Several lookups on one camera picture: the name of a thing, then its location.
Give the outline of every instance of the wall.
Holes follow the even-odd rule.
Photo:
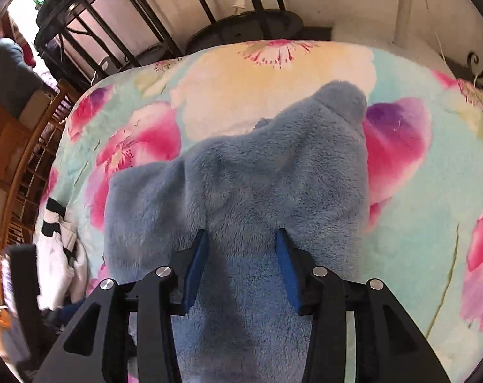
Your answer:
[[[209,24],[197,0],[148,0],[159,18],[182,48],[195,32]],[[234,13],[235,0],[207,0],[216,18]],[[265,8],[277,8],[276,0],[262,0]],[[478,53],[483,65],[483,19],[470,0],[413,0],[410,32],[424,39],[438,51],[433,24],[447,57],[465,65],[468,53]],[[331,26],[345,16],[364,17],[394,27],[398,0],[285,0],[286,8],[296,12],[309,26]],[[98,0],[96,9],[135,53],[155,43],[155,37],[126,0]],[[247,0],[247,10],[252,5]],[[83,17],[108,42],[108,37],[86,14]],[[93,57],[100,61],[104,52],[90,38],[80,37]]]

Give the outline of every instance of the screw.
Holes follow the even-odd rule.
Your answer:
[[[372,289],[379,291],[383,289],[383,282],[381,282],[379,279],[371,279],[371,282],[369,282],[369,286]]]
[[[112,288],[114,286],[114,280],[113,279],[104,279],[102,282],[99,284],[99,287],[103,290],[107,290]]]
[[[169,276],[172,273],[172,269],[169,267],[159,267],[156,270],[156,275],[158,275],[160,278],[165,278],[166,276]]]
[[[328,273],[328,270],[325,267],[315,267],[312,270],[314,276],[319,276],[320,278],[325,277]]]

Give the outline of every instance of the chair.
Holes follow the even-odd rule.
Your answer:
[[[19,120],[0,106],[0,254],[8,244],[32,242],[63,121],[80,97],[64,80],[57,87],[58,92],[36,91]],[[0,325],[9,323],[4,310]]]

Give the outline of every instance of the pipe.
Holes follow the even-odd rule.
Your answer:
[[[408,25],[410,24],[412,0],[399,0],[398,16],[394,29],[394,45],[404,49],[408,36]]]

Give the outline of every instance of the blue gripper pad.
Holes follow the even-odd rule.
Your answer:
[[[188,313],[190,308],[195,304],[200,279],[202,278],[204,266],[206,265],[206,260],[209,255],[209,239],[208,234],[204,230],[195,238],[193,247],[195,248],[195,251],[186,272],[183,288],[182,306],[186,313]]]
[[[299,313],[302,306],[298,274],[291,260],[292,244],[284,228],[277,230],[275,235],[276,258],[279,262],[280,273],[284,279],[287,299],[294,310]]]

